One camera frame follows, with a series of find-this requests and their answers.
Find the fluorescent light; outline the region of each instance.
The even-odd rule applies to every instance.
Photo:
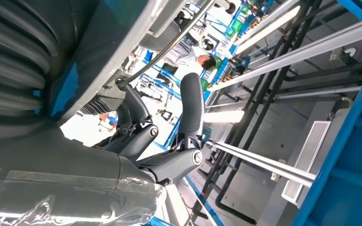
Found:
[[[291,10],[288,13],[286,13],[285,15],[281,16],[280,19],[274,21],[274,23],[271,23],[268,27],[264,28],[264,30],[259,32],[257,35],[253,36],[252,38],[250,38],[247,41],[245,41],[244,43],[242,43],[237,48],[236,54],[240,54],[242,51],[251,47],[253,44],[260,41],[261,39],[263,39],[264,37],[269,35],[271,32],[275,31],[277,28],[281,27],[286,22],[288,22],[289,20],[294,18],[296,16],[296,14],[298,13],[299,9],[300,9],[300,6],[295,7],[293,10]]]
[[[295,5],[299,0],[288,0],[285,1],[282,5],[278,6],[269,16],[267,16],[264,20],[260,21],[260,23],[252,29],[249,29],[246,34],[244,34],[236,43],[240,44],[245,40],[252,37],[254,34],[259,32],[265,26],[273,22],[273,20],[277,19],[281,14],[284,14],[289,8]]]
[[[239,122],[244,115],[243,111],[226,111],[205,113],[203,121],[205,122]]]

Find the air vent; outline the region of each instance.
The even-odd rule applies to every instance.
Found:
[[[312,129],[310,130],[302,150],[300,151],[299,157],[297,158],[295,168],[306,172],[310,171],[330,124],[330,121],[315,121],[313,123]],[[296,201],[302,191],[302,188],[302,184],[288,180],[281,196],[288,202],[296,205]]]

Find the screw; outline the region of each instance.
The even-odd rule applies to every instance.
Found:
[[[152,127],[149,131],[149,135],[151,137],[156,137],[158,133],[159,133],[159,130],[157,129],[157,127]]]
[[[200,151],[193,153],[193,162],[196,165],[199,165],[202,162],[202,153]]]

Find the wire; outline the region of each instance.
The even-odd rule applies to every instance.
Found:
[[[181,139],[174,147],[173,151],[177,151],[177,148],[184,142],[184,139]]]
[[[132,128],[131,128],[131,130],[130,130],[130,133],[128,134],[128,137],[131,137],[131,135],[132,135],[132,133],[134,132],[134,130],[136,129],[136,127],[137,127],[137,124],[135,123],[135,124],[132,126]]]
[[[266,37],[264,38],[264,41],[266,42],[266,54],[268,55],[268,54],[269,54],[269,53],[268,53],[268,42],[267,42]]]

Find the black pipe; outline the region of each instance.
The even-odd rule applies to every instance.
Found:
[[[215,173],[218,171],[218,169],[220,168],[220,162],[221,159],[224,157],[225,152],[221,151],[217,160],[214,163],[214,166],[212,167],[212,169],[209,171],[209,174],[207,175],[207,180],[205,181],[205,184],[203,185],[202,191],[205,191],[208,189],[208,187],[210,186],[210,183],[212,182],[212,178],[215,175]]]
[[[354,65],[337,67],[337,68],[330,69],[330,70],[323,70],[323,71],[318,71],[318,72],[301,74],[300,76],[295,76],[295,77],[285,76],[285,81],[297,81],[297,80],[303,80],[303,79],[311,79],[311,78],[316,78],[316,77],[321,77],[321,76],[326,76],[326,75],[355,71],[358,69],[362,69],[362,62],[358,63],[358,64],[354,64]]]
[[[305,59],[305,60],[303,60],[303,61],[305,61],[306,63],[310,64],[310,66],[314,67],[315,69],[317,69],[317,70],[319,70],[319,71],[322,70],[322,68],[320,68],[319,66],[317,66],[315,63],[311,62],[311,61],[308,60],[308,59]]]
[[[318,7],[320,6],[321,4],[321,0],[315,0],[315,2],[313,3],[313,6],[312,6],[312,10],[316,10],[318,9]],[[308,20],[305,21],[305,23],[303,24],[302,26],[302,29],[301,29],[301,32],[299,33],[299,35],[297,36],[296,38],[296,41],[292,47],[292,51],[299,48],[300,45],[302,44],[303,42],[303,39],[306,35],[306,33],[308,32],[309,30],[309,27],[310,27],[310,24],[312,23],[313,21],[313,18],[310,18]],[[296,31],[299,29],[299,27],[296,27],[293,29],[293,31]],[[262,111],[260,112],[257,120],[256,120],[256,123],[255,125],[253,126],[252,128],[252,131],[249,135],[249,137],[247,138],[247,141],[245,143],[245,145],[243,146],[243,149],[244,150],[248,150],[248,148],[250,147],[250,145],[252,144],[252,141],[257,133],[257,131],[259,130],[259,127],[260,127],[260,124],[262,123],[269,107],[270,107],[270,104],[272,103],[275,95],[278,93],[278,90],[280,89],[281,85],[282,85],[282,82],[284,81],[284,77],[285,75],[287,74],[288,72],[288,69],[290,68],[290,65],[288,66],[285,66],[281,69],[277,79],[275,80],[275,83],[273,85],[273,88],[271,90],[271,94],[270,96],[267,98],[267,101],[265,102],[264,106],[263,106],[263,109]]]
[[[277,54],[277,52],[278,52],[278,50],[279,50],[279,48],[281,47],[281,45],[282,45],[283,42],[284,42],[284,38],[281,38],[281,39],[278,41],[278,43],[277,43],[277,45],[276,45],[276,48],[275,48],[275,50],[272,52],[272,54],[271,54],[271,56],[269,57],[269,59],[275,58],[275,56],[276,56],[276,54]],[[259,90],[260,85],[261,85],[264,77],[265,77],[265,74],[260,75],[260,77],[259,77],[259,79],[258,79],[255,87],[253,88],[252,93],[251,93],[251,95],[250,95],[250,97],[249,97],[249,99],[248,99],[248,101],[247,101],[247,104],[246,104],[245,107],[244,107],[244,111],[246,111],[247,109],[249,109],[249,106],[254,102],[254,97],[255,97],[255,95],[256,95],[256,92]],[[246,131],[246,129],[247,129],[248,126],[249,126],[249,122],[247,122],[247,118],[246,118],[246,116],[245,116],[245,114],[244,114],[244,116],[242,117],[241,121],[240,121],[238,124],[234,124],[234,126],[232,127],[232,130],[231,130],[231,131],[233,132],[233,134],[232,134],[232,136],[231,136],[231,133],[230,133],[230,135],[228,136],[228,138],[227,138],[227,140],[226,140],[226,143],[227,143],[227,144],[230,144],[230,145],[234,145],[234,146],[235,146],[235,145],[238,145],[238,144],[235,144],[235,143],[239,143],[239,141],[240,141],[241,138],[243,137],[243,135],[244,135],[244,133],[245,133],[245,131]],[[227,153],[226,157],[224,157],[224,159],[223,159],[223,161],[222,161],[222,167],[221,167],[221,169],[220,169],[220,171],[219,171],[219,173],[218,173],[218,176],[224,173],[224,171],[225,171],[226,168],[227,168],[227,165],[228,165],[229,162],[231,161],[231,158],[232,158],[232,155],[229,154],[229,153]],[[236,171],[238,171],[238,168],[233,168],[232,171],[231,171],[231,173],[234,172],[234,171],[235,171],[235,173],[236,173]],[[234,215],[234,216],[236,216],[236,217],[238,217],[238,218],[240,218],[240,219],[242,219],[242,220],[244,220],[244,221],[252,224],[252,225],[255,225],[255,224],[256,224],[256,220],[254,220],[253,218],[251,218],[251,217],[249,217],[249,216],[246,216],[245,214],[243,214],[243,213],[241,213],[241,212],[239,212],[239,211],[236,211],[236,210],[234,210],[233,208],[230,208],[230,207],[228,207],[228,206],[226,206],[226,205],[224,205],[224,204],[221,203],[221,200],[222,200],[222,198],[224,197],[225,192],[226,192],[226,190],[228,189],[228,186],[229,186],[229,184],[224,184],[224,186],[221,188],[220,192],[219,192],[218,195],[217,195],[216,201],[215,201],[216,206],[217,206],[218,208],[220,208],[220,209],[222,209],[222,210],[224,210],[224,211],[226,211],[226,212],[228,212],[228,213],[230,213],[230,214],[232,214],[232,215]]]
[[[352,85],[352,84],[359,84],[359,83],[362,83],[362,76],[355,76],[355,77],[349,77],[349,78],[345,78],[345,79],[324,81],[324,82],[319,82],[319,83],[314,83],[314,84],[307,84],[307,85],[303,85],[303,86],[280,89],[280,90],[278,90],[277,94],[293,93],[293,92],[306,91],[306,90],[311,90],[311,89],[321,89],[321,88],[327,88],[327,87]]]
[[[312,4],[313,4],[312,10],[316,10],[316,9],[318,9],[318,7],[321,4],[321,0],[316,0],[314,3],[313,3],[313,0],[307,2],[307,4],[305,4],[301,8],[301,10],[299,11],[298,19],[304,17],[307,14],[307,11],[309,10],[309,7]],[[313,19],[309,19],[304,23],[303,28],[302,28],[302,32],[300,32],[299,36],[297,37],[297,40],[295,41],[295,43],[294,43],[294,45],[292,47],[293,50],[298,48],[301,45],[301,43],[303,41],[303,38],[304,38],[305,34],[307,33],[307,30],[308,30],[309,25],[311,24],[312,20]],[[289,34],[288,39],[286,40],[286,42],[285,42],[285,44],[284,44],[284,46],[283,46],[283,48],[282,48],[282,50],[280,52],[280,56],[284,55],[284,54],[286,54],[288,52],[293,40],[295,39],[295,36],[296,36],[298,30],[299,30],[299,26],[295,27],[295,28],[293,28],[291,30],[291,33]],[[288,72],[288,69],[289,69],[289,66],[282,68],[281,73],[279,74],[279,76],[278,76],[278,78],[276,80],[276,83],[277,82],[280,83],[280,84],[282,83],[283,76]],[[244,116],[246,115],[245,122],[244,122],[244,123],[247,124],[246,127],[250,124],[251,120],[253,119],[253,116],[254,116],[254,114],[255,114],[258,106],[259,106],[259,103],[262,102],[262,100],[264,99],[264,96],[265,96],[266,92],[268,91],[272,80],[274,79],[275,75],[277,74],[277,71],[278,71],[278,69],[269,73],[263,87],[261,88],[259,94],[257,95],[256,103],[254,103],[252,108],[250,108],[249,111],[244,114]],[[244,150],[247,150],[250,147],[250,145],[252,143],[252,140],[253,140],[253,137],[255,136],[256,132],[258,131],[259,126],[260,126],[262,120],[264,119],[264,115],[268,111],[268,109],[270,107],[270,103],[272,102],[272,99],[274,98],[276,91],[279,89],[279,86],[274,85],[273,89],[271,90],[270,98],[266,102],[266,105],[264,106],[263,110],[260,112],[259,119],[257,119],[257,122],[255,123],[255,126],[254,126],[254,128],[253,128],[253,130],[252,130],[252,132],[251,132],[251,134],[250,134],[250,136],[248,138],[248,141],[244,145],[244,148],[243,148]],[[224,182],[224,186],[222,187],[221,191],[219,192],[219,194],[218,194],[218,196],[217,196],[217,198],[215,200],[215,204],[220,209],[228,211],[228,212],[234,214],[235,216],[239,215],[240,213],[235,211],[234,209],[222,204],[221,200],[225,196],[225,193],[228,190],[231,181],[235,177],[241,163],[242,163],[242,159],[237,158],[237,160],[235,162],[235,165],[234,165],[235,169],[232,170],[230,172],[230,174],[228,175],[226,181]]]
[[[231,99],[231,100],[234,101],[234,102],[238,102],[239,100],[241,100],[240,97],[233,97],[233,96],[231,96],[231,95],[230,95],[229,93],[227,93],[227,92],[222,92],[222,94],[223,94],[224,96],[228,97],[229,99]]]
[[[284,43],[284,41],[285,41],[285,39],[283,37],[280,38],[278,43],[275,45],[274,51],[269,56],[270,60],[275,58],[275,56],[278,53],[278,50],[280,49],[280,47]],[[254,97],[255,97],[257,91],[259,90],[260,85],[262,84],[264,77],[265,77],[265,74],[260,75],[259,79],[256,82],[255,87],[253,88],[252,93],[250,94],[250,97],[249,97],[245,107],[243,108],[243,111],[246,112],[247,110],[249,110],[249,106],[252,103],[254,103],[254,104],[256,103],[256,101],[254,100]],[[232,145],[232,146],[237,146],[239,144],[239,142],[241,141],[243,135],[245,134],[245,131],[246,131],[247,127],[250,124],[250,121],[251,121],[251,119],[249,120],[248,115],[244,114],[242,116],[241,121],[236,126],[234,125],[234,127],[238,127],[238,128],[236,129],[235,134],[231,137],[231,139],[229,140],[229,142],[227,144]],[[227,164],[230,163],[232,157],[233,157],[232,154],[227,153],[227,155],[224,158],[224,164],[222,165],[222,168],[220,170],[220,174],[223,174],[225,172],[225,170],[227,169]]]
[[[325,22],[329,22],[337,17],[342,16],[343,14],[345,14],[347,12],[349,12],[349,10],[347,10],[346,8],[341,8],[341,9],[335,10],[335,12],[332,12],[332,13],[326,15],[325,17],[322,18],[322,20]],[[319,27],[321,25],[322,25],[322,23],[320,21],[316,21],[310,26],[309,31],[316,29],[317,27]]]
[[[307,14],[306,16],[304,16],[304,17],[296,20],[293,24],[291,24],[290,26],[288,26],[287,28],[285,28],[285,31],[289,31],[289,30],[291,30],[292,28],[294,28],[294,27],[296,27],[296,26],[300,26],[304,21],[315,17],[317,14],[321,13],[321,12],[324,11],[324,10],[329,9],[330,7],[332,7],[332,6],[336,5],[336,4],[338,4],[338,2],[334,0],[334,1],[331,1],[331,2],[329,2],[329,3],[327,3],[327,4],[325,4],[325,5],[322,6],[321,8],[318,8],[318,9],[316,9],[316,10],[310,11],[309,14]]]
[[[198,169],[197,173],[203,177],[204,180],[207,180],[208,173],[204,172],[202,169]]]
[[[214,164],[212,163],[212,161],[208,160],[208,159],[205,159],[205,163],[210,166],[210,168],[213,168],[214,167]]]
[[[252,94],[253,93],[253,90],[249,89],[248,87],[244,86],[244,85],[241,85],[241,88],[246,91],[247,93],[249,94]]]
[[[299,11],[299,18],[304,16],[307,13],[312,2],[313,2],[313,0],[311,0],[303,8],[301,8],[301,10]],[[292,41],[293,41],[298,29],[299,29],[299,27],[292,29],[291,33],[288,36],[288,39],[286,40],[286,42],[281,50],[280,56],[284,55],[288,52],[290,45],[292,44]],[[275,58],[275,56],[278,52],[278,49],[281,47],[283,42],[284,42],[284,39],[281,38],[279,40],[279,42],[277,43],[277,47],[275,48],[275,50],[272,52],[271,56],[269,57],[269,60],[272,60]],[[245,114],[242,117],[241,121],[238,123],[238,125],[239,125],[238,133],[236,133],[236,135],[233,137],[230,145],[237,146],[239,144],[239,142],[241,141],[244,133],[246,132],[247,127],[249,126],[250,122],[253,119],[254,114],[256,113],[256,110],[257,110],[260,102],[262,102],[262,100],[264,99],[264,96],[266,95],[266,92],[268,91],[268,89],[271,85],[271,82],[276,74],[277,74],[277,70],[270,72],[270,74],[267,76],[266,81],[263,84],[263,87],[260,89],[260,92],[257,95],[256,101],[254,102],[254,104],[251,108],[249,108],[249,106],[253,102],[254,95],[251,95],[249,97],[250,101],[248,101],[247,105],[244,108]],[[256,93],[258,91],[264,77],[265,77],[265,74],[260,75],[259,80],[257,81],[255,88],[253,90],[254,93]],[[229,163],[231,161],[231,159],[232,159],[232,155],[227,153],[224,163]],[[242,159],[237,158],[237,160],[234,164],[235,168],[233,170],[231,170],[230,174],[228,175],[228,177],[224,183],[224,186],[221,188],[221,191],[219,192],[219,194],[217,195],[217,197],[215,199],[215,204],[218,208],[220,208],[224,211],[227,211],[227,212],[231,213],[232,215],[237,216],[237,217],[245,220],[246,222],[249,222],[250,224],[254,225],[254,224],[256,224],[256,221],[254,219],[221,203],[221,200],[225,196],[225,193],[228,190],[230,183],[233,180],[235,174],[237,173],[241,163],[242,163]]]
[[[290,102],[317,102],[317,101],[338,101],[342,97],[296,97],[288,99],[275,99],[273,103],[290,103]]]

